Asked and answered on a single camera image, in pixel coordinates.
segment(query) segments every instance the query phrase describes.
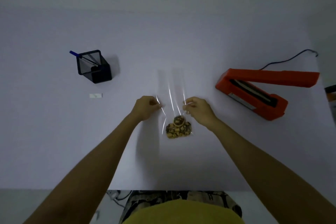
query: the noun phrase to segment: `person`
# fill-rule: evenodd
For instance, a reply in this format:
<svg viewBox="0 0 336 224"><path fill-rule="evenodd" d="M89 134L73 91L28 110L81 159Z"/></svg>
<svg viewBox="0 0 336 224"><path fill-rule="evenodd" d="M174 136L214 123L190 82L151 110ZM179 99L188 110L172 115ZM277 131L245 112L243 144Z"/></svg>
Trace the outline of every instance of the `person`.
<svg viewBox="0 0 336 224"><path fill-rule="evenodd" d="M138 99L115 130L65 176L24 223L89 223L111 183L134 128L160 108L152 96ZM206 100L191 97L185 101L183 109L216 135L252 190L279 223L336 221L336 208L329 201L289 168L219 120ZM193 197L193 192L188 192L189 196ZM219 207L179 198L182 200L157 202L155 206L138 209L121 222L243 223L238 207L233 211L227 204Z"/></svg>

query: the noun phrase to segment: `plastic bag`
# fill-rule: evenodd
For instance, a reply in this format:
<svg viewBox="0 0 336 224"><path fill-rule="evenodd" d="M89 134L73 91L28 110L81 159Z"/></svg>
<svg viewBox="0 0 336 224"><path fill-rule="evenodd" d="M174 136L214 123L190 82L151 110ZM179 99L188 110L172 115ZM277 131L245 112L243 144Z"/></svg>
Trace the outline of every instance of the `plastic bag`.
<svg viewBox="0 0 336 224"><path fill-rule="evenodd" d="M193 135L192 124L188 121L190 116L182 108L187 99L183 70L159 70L157 75L159 89L156 97L163 105L159 118L160 137L175 139Z"/></svg>

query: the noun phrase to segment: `pen holder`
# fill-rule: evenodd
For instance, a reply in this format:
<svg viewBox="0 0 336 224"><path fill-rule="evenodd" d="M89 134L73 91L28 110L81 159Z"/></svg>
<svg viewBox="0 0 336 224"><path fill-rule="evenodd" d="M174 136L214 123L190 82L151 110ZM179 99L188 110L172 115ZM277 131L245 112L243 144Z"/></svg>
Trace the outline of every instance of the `pen holder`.
<svg viewBox="0 0 336 224"><path fill-rule="evenodd" d="M76 59L78 73L91 82L100 83L112 80L110 65L103 58L100 50L80 53Z"/></svg>

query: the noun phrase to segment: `patterned shorts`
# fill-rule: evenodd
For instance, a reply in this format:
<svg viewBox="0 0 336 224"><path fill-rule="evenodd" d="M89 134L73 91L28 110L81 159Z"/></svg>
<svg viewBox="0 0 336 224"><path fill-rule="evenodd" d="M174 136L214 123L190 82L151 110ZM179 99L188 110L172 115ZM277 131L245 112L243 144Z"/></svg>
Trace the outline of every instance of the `patterned shorts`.
<svg viewBox="0 0 336 224"><path fill-rule="evenodd" d="M237 205L236 202L228 194L222 191L134 190L127 200L125 209L120 217L119 224L123 223L128 217L130 217L138 210L176 199L198 201L206 204L229 208L237 213L239 217L242 217L242 210L240 206Z"/></svg>

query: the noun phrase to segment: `white table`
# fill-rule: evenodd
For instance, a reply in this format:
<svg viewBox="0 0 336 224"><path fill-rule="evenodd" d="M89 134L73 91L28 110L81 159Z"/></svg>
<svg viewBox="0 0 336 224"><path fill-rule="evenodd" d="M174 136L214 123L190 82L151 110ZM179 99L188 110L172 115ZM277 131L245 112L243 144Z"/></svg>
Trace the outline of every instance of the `white table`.
<svg viewBox="0 0 336 224"><path fill-rule="evenodd" d="M295 18L1 10L1 188L53 188L129 113L157 92L157 70L181 67L187 97L206 98L228 125L322 194L336 196L335 127L321 79L310 88L256 84L289 101L269 122L214 85L228 68L259 69L310 48ZM93 84L69 50L99 49L114 73ZM317 71L313 54L268 69ZM90 99L89 93L102 93ZM159 140L158 118L132 134L110 189L248 190L216 138Z"/></svg>

